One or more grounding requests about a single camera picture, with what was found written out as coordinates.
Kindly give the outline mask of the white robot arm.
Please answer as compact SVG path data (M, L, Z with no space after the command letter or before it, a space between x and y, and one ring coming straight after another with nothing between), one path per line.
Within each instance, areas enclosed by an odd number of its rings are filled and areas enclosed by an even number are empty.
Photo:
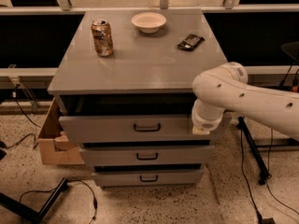
M198 75L192 84L193 132L216 130L226 110L237 112L299 140L299 94L251 86L240 63L225 63Z

